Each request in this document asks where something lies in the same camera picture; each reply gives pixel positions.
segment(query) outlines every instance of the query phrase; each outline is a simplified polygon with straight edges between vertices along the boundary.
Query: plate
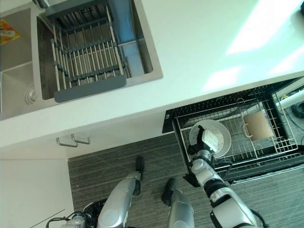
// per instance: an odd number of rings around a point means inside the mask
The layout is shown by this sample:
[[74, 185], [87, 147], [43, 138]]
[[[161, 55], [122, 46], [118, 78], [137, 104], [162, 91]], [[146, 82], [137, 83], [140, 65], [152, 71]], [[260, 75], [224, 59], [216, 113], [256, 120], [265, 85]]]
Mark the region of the plate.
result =
[[201, 125], [204, 129], [211, 131], [218, 139], [218, 151], [215, 152], [215, 158], [224, 156], [231, 147], [231, 135], [228, 129], [218, 121], [202, 120], [193, 125], [189, 134], [189, 141], [191, 145], [197, 143], [197, 136], [199, 133], [198, 126]]

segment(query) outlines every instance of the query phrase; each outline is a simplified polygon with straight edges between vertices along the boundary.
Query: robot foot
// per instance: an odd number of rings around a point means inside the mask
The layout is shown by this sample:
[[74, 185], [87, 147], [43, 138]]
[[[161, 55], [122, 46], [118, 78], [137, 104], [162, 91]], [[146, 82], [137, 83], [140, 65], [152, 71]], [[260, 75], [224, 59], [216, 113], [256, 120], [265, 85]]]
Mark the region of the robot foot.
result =
[[[141, 173], [141, 181], [143, 180], [143, 170], [144, 170], [144, 159], [143, 157], [137, 157], [135, 163], [136, 171]], [[135, 189], [133, 195], [139, 196], [141, 194], [141, 182], [136, 180]]]
[[175, 185], [176, 185], [176, 179], [175, 178], [169, 179], [166, 184], [165, 190], [163, 191], [163, 194], [161, 196], [161, 200], [167, 206], [171, 206], [171, 196], [173, 190], [175, 189]]
[[135, 163], [135, 169], [136, 171], [141, 173], [141, 181], [143, 180], [143, 170], [144, 170], [144, 158], [139, 156], [136, 158]]

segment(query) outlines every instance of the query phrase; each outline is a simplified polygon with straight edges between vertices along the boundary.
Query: sink basin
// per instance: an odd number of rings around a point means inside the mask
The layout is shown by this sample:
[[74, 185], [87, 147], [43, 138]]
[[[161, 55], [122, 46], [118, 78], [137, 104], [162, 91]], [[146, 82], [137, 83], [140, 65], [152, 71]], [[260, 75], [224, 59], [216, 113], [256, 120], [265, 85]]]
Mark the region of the sink basin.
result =
[[[141, 1], [108, 0], [107, 6], [113, 20], [116, 47], [126, 81], [124, 87], [162, 78], [160, 63]], [[64, 90], [64, 84], [68, 87], [70, 78], [61, 76], [60, 72], [58, 79], [56, 78], [51, 44], [51, 39], [54, 39], [53, 21], [48, 17], [48, 11], [38, 9], [33, 3], [29, 3], [14, 9], [13, 12], [4, 12], [0, 16], [21, 35], [21, 38], [1, 46], [0, 58], [3, 61], [0, 65], [2, 72], [0, 119], [60, 104], [55, 101], [54, 94], [58, 93], [58, 86], [61, 91]], [[96, 41], [96, 39], [92, 40], [91, 34], [95, 35], [97, 32], [94, 27], [92, 33], [90, 28], [85, 27], [84, 35], [88, 43]], [[71, 47], [75, 47], [74, 34], [66, 34], [62, 36], [63, 47], [67, 47], [67, 40]], [[79, 44], [84, 45], [86, 40], [82, 31], [77, 31], [76, 35]], [[90, 56], [97, 63], [98, 59], [95, 56], [104, 56], [106, 51], [114, 53], [114, 46], [105, 47], [103, 51], [98, 48], [94, 51], [93, 48], [90, 54], [84, 52], [79, 58], [84, 60], [85, 57]], [[79, 61], [78, 57], [71, 58], [71, 62], [75, 60]], [[84, 69], [85, 60], [80, 62]], [[97, 81], [94, 77], [89, 80], [79, 80], [79, 84], [71, 82], [70, 86], [86, 88], [83, 85], [91, 84], [95, 80]]]

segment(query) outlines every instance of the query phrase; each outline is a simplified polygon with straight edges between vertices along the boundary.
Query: mug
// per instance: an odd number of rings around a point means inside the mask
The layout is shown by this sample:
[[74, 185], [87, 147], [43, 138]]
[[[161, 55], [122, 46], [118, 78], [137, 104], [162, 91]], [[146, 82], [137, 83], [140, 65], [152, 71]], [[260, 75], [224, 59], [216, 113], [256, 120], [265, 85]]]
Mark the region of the mug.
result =
[[244, 121], [245, 124], [242, 126], [243, 133], [252, 141], [274, 136], [273, 130], [262, 111], [246, 115]]

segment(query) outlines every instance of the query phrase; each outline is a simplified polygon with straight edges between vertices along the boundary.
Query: floor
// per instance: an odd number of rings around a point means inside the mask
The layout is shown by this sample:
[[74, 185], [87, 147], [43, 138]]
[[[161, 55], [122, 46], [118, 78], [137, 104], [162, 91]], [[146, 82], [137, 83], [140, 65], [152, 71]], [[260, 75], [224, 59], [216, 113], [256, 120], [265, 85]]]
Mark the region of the floor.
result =
[[[291, 123], [300, 143], [303, 132]], [[175, 177], [178, 188], [192, 202], [195, 226], [213, 228], [211, 207], [200, 188], [189, 185], [174, 134], [111, 148], [68, 161], [74, 209], [107, 198], [115, 185], [134, 169], [137, 156], [145, 158], [142, 193], [133, 198], [127, 224], [138, 228], [165, 228], [169, 208], [161, 202], [166, 181]], [[235, 184], [232, 189], [273, 228], [304, 227], [304, 169]]]

